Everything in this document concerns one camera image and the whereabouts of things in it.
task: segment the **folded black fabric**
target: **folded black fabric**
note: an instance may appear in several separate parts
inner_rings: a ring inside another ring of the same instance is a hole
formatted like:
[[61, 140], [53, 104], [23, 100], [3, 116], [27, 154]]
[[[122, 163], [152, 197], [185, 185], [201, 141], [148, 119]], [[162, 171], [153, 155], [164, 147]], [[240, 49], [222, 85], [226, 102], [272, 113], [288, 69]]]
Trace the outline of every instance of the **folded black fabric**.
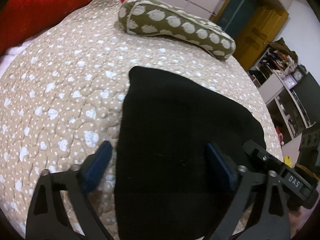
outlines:
[[136, 66], [123, 103], [115, 203], [121, 240], [195, 240], [224, 215], [204, 142], [257, 171], [242, 150], [264, 149], [260, 123], [243, 106], [182, 76]]

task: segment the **screw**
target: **screw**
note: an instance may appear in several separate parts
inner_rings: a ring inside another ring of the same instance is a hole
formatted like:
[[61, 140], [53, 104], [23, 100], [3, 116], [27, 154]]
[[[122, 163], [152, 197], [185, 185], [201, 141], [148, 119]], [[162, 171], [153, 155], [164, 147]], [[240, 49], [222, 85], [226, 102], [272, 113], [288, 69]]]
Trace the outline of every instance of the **screw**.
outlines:
[[72, 171], [78, 171], [78, 170], [80, 169], [80, 165], [79, 165], [79, 164], [73, 164], [73, 165], [70, 167], [70, 169], [71, 169]]
[[269, 174], [271, 177], [276, 177], [276, 176], [278, 176], [278, 174], [277, 174], [275, 171], [269, 171], [268, 174]]
[[238, 166], [238, 170], [241, 171], [241, 172], [246, 172], [248, 169], [247, 169], [246, 166], [239, 165]]
[[47, 169], [44, 169], [44, 170], [42, 170], [41, 171], [41, 176], [45, 176], [45, 175], [49, 175], [50, 174], [50, 171], [49, 170], [47, 170]]

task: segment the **bed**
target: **bed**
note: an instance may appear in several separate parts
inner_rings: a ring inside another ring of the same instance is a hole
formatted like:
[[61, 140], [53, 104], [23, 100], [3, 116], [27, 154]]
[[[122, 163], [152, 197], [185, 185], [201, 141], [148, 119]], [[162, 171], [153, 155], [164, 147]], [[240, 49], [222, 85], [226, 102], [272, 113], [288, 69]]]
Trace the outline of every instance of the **bed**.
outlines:
[[[221, 62], [182, 41], [128, 35], [117, 21], [120, 6], [120, 0], [93, 0], [74, 11], [23, 49], [1, 77], [0, 207], [22, 236], [43, 169], [65, 171], [103, 140], [115, 148], [135, 65], [177, 73], [245, 106], [261, 123], [267, 150], [282, 160], [266, 105], [234, 57]], [[116, 152], [90, 200], [118, 239], [115, 162]], [[68, 196], [63, 198], [74, 230], [82, 233]]]

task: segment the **blue gripper pad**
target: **blue gripper pad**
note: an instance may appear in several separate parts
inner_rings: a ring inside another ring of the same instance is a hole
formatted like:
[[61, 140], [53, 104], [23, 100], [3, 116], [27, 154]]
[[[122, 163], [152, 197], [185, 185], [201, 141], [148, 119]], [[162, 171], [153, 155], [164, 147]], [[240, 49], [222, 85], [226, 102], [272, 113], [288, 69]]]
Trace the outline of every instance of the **blue gripper pad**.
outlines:
[[89, 155], [81, 165], [81, 189], [87, 194], [97, 188], [112, 157], [112, 145], [104, 141], [94, 154]]
[[214, 147], [211, 143], [207, 143], [205, 151], [211, 172], [220, 186], [217, 187], [217, 190], [222, 189], [224, 192], [235, 192], [237, 188], [237, 175], [233, 172], [235, 164], [232, 159], [226, 155], [223, 157], [218, 147]]

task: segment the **clock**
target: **clock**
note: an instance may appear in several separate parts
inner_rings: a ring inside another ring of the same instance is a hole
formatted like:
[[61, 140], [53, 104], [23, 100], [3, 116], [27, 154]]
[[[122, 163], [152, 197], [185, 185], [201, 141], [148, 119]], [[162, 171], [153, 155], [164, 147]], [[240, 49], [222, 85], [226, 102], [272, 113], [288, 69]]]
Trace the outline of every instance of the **clock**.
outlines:
[[304, 77], [304, 74], [299, 68], [296, 68], [292, 76], [297, 82], [299, 82]]
[[288, 75], [283, 79], [283, 82], [286, 84], [286, 86], [291, 89], [293, 88], [297, 82], [295, 81], [295, 79], [292, 77], [292, 75]]

